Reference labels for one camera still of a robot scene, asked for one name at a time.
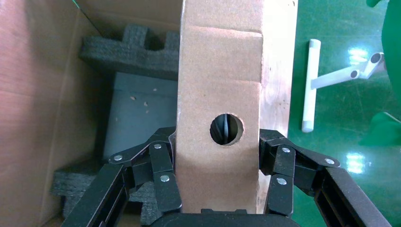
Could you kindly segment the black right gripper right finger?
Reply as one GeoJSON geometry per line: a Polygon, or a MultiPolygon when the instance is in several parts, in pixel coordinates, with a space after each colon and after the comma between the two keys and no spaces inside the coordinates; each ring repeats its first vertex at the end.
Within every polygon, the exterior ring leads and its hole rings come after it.
{"type": "Polygon", "coordinates": [[[338,160],[302,148],[278,131],[260,130],[259,169],[271,176],[267,214],[290,218],[297,187],[314,199],[329,227],[390,226],[338,160]]]}

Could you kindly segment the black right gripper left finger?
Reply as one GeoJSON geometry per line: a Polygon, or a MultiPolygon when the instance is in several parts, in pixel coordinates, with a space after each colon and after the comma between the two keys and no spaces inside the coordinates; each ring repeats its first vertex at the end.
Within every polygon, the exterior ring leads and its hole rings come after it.
{"type": "Polygon", "coordinates": [[[175,127],[160,128],[145,143],[110,156],[62,226],[116,226],[130,194],[147,182],[154,185],[157,211],[180,212],[170,142],[174,131],[175,127]]]}

